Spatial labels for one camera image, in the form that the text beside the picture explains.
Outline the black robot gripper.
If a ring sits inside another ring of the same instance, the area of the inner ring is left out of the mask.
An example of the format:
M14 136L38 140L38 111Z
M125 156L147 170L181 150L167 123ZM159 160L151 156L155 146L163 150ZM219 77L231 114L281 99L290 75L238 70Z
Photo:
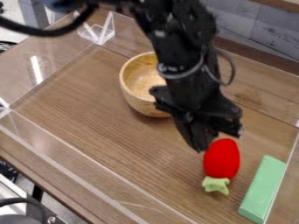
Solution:
M185 142L195 151L206 151L221 132L241 137L242 108L219 90L198 108L175 104L167 86L153 87L150 94L155 98L155 107L171 114Z

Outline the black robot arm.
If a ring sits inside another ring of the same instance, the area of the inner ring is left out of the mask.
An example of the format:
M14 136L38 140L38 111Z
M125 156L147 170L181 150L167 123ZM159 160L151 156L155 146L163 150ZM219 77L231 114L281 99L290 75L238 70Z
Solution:
M150 88L154 105L174 119L186 143L206 151L221 133L242 135L243 111L222 93L231 82L221 78L217 49L217 19L201 0L42 0L52 11L80 11L72 22L56 29L40 29L0 16L0 27L40 38L75 31L102 4L129 8L147 36L158 58L163 86Z

